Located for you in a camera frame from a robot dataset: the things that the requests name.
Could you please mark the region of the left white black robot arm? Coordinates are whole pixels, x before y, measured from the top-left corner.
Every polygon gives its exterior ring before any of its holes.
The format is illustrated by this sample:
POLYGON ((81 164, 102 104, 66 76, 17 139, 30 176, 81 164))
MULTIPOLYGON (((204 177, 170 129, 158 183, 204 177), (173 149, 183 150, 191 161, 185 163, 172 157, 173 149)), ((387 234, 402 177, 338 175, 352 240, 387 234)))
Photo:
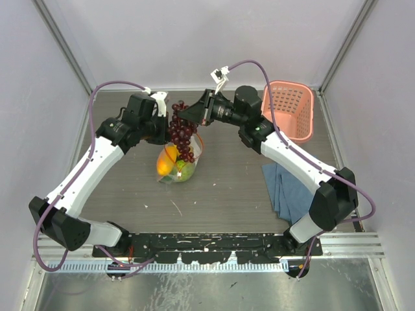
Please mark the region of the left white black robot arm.
POLYGON ((120 117, 110 117, 98 127, 91 146, 69 175, 45 198, 34 197, 29 210, 40 232, 74 251, 84 244, 106 246, 116 257, 126 255, 130 241, 126 229, 112 222, 80 217, 82 209, 108 171, 140 141, 164 145, 169 140, 167 93, 130 96, 120 117))

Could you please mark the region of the dark purple grape bunch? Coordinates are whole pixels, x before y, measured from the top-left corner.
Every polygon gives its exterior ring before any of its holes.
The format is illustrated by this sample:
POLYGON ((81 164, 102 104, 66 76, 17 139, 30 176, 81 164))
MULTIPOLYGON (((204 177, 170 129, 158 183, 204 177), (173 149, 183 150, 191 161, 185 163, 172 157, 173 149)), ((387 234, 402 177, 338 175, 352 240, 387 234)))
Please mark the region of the dark purple grape bunch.
POLYGON ((172 105, 172 117, 169 121, 169 134, 171 142, 178 151, 178 158, 183 162, 194 163, 195 153, 191 147, 191 138, 196 133, 197 125, 181 118, 178 113, 188 108, 184 101, 179 100, 172 105))

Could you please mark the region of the yellow orange mango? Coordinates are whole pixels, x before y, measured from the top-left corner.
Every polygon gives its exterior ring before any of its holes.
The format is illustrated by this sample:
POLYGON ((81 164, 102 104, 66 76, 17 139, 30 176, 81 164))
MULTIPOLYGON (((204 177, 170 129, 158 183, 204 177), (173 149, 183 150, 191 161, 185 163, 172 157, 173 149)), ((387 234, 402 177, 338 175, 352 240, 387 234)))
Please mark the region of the yellow orange mango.
POLYGON ((173 170, 178 156, 174 145, 165 145, 156 161, 156 170, 160 176, 166 176, 173 170))

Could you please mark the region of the green custard apple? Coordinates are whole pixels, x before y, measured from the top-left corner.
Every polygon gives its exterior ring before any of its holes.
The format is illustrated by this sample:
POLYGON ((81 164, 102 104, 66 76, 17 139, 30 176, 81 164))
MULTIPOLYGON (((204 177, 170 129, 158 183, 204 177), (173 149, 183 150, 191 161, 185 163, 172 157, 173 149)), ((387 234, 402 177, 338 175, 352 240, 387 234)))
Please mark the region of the green custard apple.
POLYGON ((176 163, 176 182, 185 182, 189 180, 195 172, 196 165, 191 162, 180 160, 176 163))

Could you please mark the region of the clear red zip top bag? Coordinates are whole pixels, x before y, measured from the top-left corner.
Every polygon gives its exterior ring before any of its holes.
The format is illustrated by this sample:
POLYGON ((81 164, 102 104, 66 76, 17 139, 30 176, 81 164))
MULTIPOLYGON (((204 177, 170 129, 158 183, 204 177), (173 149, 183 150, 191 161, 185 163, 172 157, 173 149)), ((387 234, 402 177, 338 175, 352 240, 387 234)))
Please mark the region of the clear red zip top bag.
POLYGON ((163 146, 156 161, 156 180, 158 182, 181 183, 188 181, 193 176, 204 151, 204 142, 198 133, 191 137, 189 146, 194 157, 192 161, 188 162, 180 158, 176 146, 172 143, 163 146))

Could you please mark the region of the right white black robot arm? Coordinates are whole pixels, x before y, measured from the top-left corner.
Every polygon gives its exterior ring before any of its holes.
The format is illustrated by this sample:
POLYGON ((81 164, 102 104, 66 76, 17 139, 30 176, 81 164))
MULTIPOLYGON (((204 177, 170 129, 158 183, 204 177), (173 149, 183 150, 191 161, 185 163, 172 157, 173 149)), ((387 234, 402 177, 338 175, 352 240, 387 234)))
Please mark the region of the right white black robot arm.
POLYGON ((275 130, 261 111, 262 100, 251 86, 238 87, 233 100, 206 89, 193 105, 178 112, 181 119, 200 126, 221 121, 239 127, 239 137, 255 150, 297 178, 313 195, 309 211, 283 234, 282 243, 291 255, 299 255, 307 242, 322 231, 331 231, 358 206, 355 175, 320 163, 285 134, 275 130))

